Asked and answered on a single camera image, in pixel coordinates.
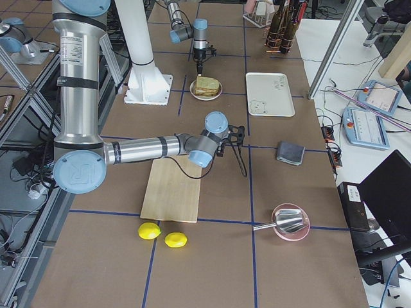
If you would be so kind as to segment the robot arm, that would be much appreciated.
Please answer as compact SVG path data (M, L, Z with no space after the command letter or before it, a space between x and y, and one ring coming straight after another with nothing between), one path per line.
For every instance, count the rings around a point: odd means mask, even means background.
M172 76L155 64L142 1L116 1L119 21L132 65L126 103L166 105ZM73 194L99 187L109 164L187 155L210 168L229 144L241 155L244 127L229 124L218 111L205 117L197 137L182 133L131 141L106 143L98 133L100 42L107 29L109 1L53 1L53 24L60 35L60 89L62 128L54 140L53 177Z
M191 57L196 63L197 75L203 75L204 63L216 56L216 49L207 39L208 22L206 19L195 19L190 23L187 15L180 9L179 1L157 1L165 8L170 19L170 40L174 44L192 40Z

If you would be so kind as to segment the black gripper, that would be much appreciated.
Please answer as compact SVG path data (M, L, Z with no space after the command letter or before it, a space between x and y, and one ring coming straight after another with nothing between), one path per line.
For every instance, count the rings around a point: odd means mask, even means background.
M216 48L213 45L205 48L193 48L193 61L197 64L197 76L203 74L203 63L208 61L212 56L216 56Z
M243 141L245 138L245 127L229 125L228 135L222 139L216 155L222 157L224 154L224 149L226 145L229 145L234 150L235 154L241 156L241 148L243 146Z

